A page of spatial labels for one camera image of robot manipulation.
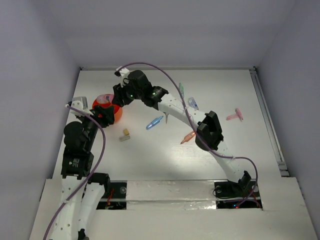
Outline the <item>pink cap crayon bottle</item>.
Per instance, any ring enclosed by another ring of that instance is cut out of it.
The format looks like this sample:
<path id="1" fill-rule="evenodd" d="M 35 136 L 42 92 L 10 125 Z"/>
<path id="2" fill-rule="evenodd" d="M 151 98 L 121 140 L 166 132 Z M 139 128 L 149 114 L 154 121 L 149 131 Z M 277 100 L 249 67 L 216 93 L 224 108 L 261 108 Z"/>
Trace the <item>pink cap crayon bottle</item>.
<path id="1" fill-rule="evenodd" d="M 112 102 L 114 98 L 114 95 L 113 94 L 102 94 L 102 95 L 99 95 L 97 98 L 96 98 L 96 101 L 98 104 L 109 104 Z"/>

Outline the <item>clear glue bottle blue cap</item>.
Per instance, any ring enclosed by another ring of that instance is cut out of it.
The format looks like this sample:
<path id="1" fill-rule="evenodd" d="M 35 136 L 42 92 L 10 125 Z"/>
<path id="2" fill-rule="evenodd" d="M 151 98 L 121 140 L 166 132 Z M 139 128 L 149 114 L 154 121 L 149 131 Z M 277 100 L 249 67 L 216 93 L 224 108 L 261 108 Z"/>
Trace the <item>clear glue bottle blue cap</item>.
<path id="1" fill-rule="evenodd" d="M 187 102 L 188 102 L 188 105 L 190 107 L 192 107 L 192 108 L 194 108 L 196 110 L 199 110 L 199 107 L 198 107 L 198 105 L 197 105 L 197 103 L 196 103 L 196 101 L 195 101 L 195 99 L 193 97 L 189 97 Z"/>

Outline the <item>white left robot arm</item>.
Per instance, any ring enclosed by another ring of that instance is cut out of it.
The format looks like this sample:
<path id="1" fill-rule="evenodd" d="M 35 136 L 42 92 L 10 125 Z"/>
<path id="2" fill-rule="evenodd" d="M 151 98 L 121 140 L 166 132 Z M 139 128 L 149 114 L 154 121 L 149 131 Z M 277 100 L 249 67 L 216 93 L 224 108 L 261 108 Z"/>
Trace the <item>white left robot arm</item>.
<path id="1" fill-rule="evenodd" d="M 43 236 L 45 240 L 87 240 L 97 206 L 111 191 L 109 175 L 96 172 L 104 151 L 94 162 L 92 147 L 98 131 L 102 148 L 106 147 L 104 128 L 115 122 L 114 107 L 85 109 L 74 101 L 66 108 L 78 121 L 68 123 L 63 130 L 60 202 Z"/>

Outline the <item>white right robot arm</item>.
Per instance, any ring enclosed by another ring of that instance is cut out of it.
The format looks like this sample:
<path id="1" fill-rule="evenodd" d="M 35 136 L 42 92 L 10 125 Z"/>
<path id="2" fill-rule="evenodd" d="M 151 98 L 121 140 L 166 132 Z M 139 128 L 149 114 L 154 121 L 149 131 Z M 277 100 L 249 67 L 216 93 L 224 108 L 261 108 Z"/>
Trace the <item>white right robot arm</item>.
<path id="1" fill-rule="evenodd" d="M 222 199 L 247 199 L 252 195 L 252 178 L 224 142 L 222 127 L 215 112 L 205 113 L 188 108 L 182 97 L 176 98 L 166 89 L 153 86 L 141 70 L 130 71 L 122 68 L 114 74 L 120 77 L 121 81 L 113 87 L 113 104 L 123 107 L 134 100 L 140 100 L 146 106 L 187 124 L 196 134 L 196 145 L 209 152 L 225 173 L 226 187 L 216 188 L 216 194 L 221 194 Z"/>

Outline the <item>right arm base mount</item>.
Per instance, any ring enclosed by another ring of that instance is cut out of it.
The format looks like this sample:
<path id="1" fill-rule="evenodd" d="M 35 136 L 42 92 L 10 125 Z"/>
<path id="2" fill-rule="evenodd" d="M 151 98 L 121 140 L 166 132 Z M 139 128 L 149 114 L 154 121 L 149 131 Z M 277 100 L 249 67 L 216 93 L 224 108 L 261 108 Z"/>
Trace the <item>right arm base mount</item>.
<path id="1" fill-rule="evenodd" d="M 212 191 L 217 209 L 262 209 L 258 185 L 251 181 L 245 190 L 234 190 L 228 181 L 216 181 Z"/>

